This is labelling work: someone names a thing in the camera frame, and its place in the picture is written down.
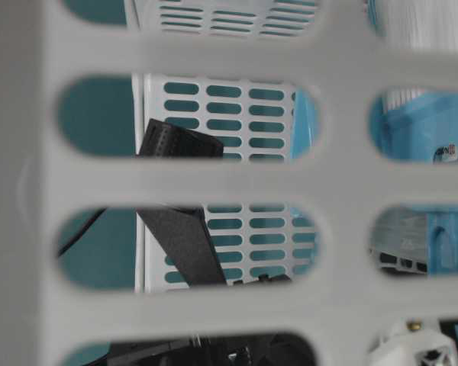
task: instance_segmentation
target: black plastic part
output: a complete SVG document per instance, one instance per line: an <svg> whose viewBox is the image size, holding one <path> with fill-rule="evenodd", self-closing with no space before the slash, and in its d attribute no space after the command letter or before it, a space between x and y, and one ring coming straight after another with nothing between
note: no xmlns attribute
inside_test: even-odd
<svg viewBox="0 0 458 366"><path fill-rule="evenodd" d="M215 137L151 119L139 155L221 158L223 153ZM189 286L226 284L202 207L161 206L137 213Z"/></svg>
<svg viewBox="0 0 458 366"><path fill-rule="evenodd" d="M150 119L140 156L163 158L221 158L224 144L213 136Z"/></svg>
<svg viewBox="0 0 458 366"><path fill-rule="evenodd" d="M137 210L189 286L226 284L200 208Z"/></svg>

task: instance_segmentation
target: black cable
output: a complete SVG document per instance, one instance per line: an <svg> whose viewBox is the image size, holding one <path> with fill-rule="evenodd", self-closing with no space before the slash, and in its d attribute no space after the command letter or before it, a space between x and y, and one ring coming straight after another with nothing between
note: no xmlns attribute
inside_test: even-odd
<svg viewBox="0 0 458 366"><path fill-rule="evenodd" d="M64 244L60 250L58 251L58 257L63 255L68 251L69 248L75 245L78 240L82 238L82 236L88 231L88 229L95 223L95 221L107 210L106 208L101 208L94 212L94 214L83 224L83 226L76 232L75 235L69 239L66 244Z"/></svg>

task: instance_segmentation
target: teal wall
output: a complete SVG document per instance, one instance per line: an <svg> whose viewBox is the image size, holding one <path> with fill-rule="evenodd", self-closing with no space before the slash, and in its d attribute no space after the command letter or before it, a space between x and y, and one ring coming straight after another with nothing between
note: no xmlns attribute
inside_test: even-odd
<svg viewBox="0 0 458 366"><path fill-rule="evenodd" d="M79 17L103 24L125 25L124 0L64 0Z"/></svg>

